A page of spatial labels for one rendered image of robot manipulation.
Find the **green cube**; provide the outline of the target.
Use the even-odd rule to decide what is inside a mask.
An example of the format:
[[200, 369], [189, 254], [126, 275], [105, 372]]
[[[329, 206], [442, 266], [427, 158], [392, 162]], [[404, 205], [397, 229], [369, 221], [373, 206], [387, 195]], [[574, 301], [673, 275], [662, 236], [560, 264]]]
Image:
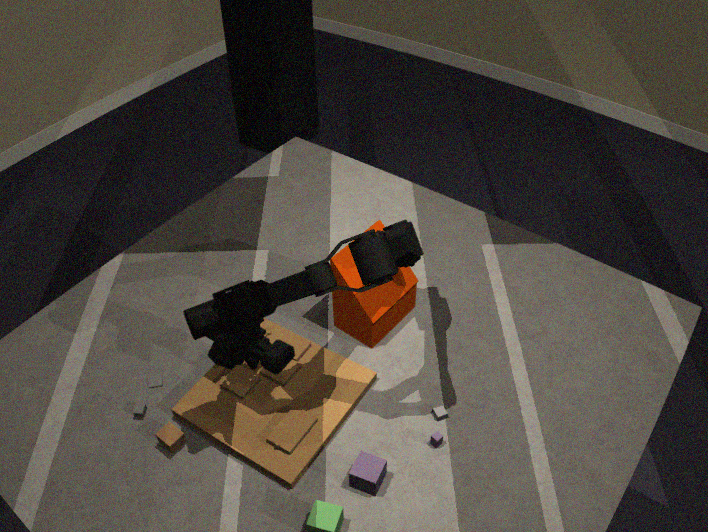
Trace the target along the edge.
[[308, 518], [308, 532], [340, 532], [344, 521], [344, 507], [315, 500]]

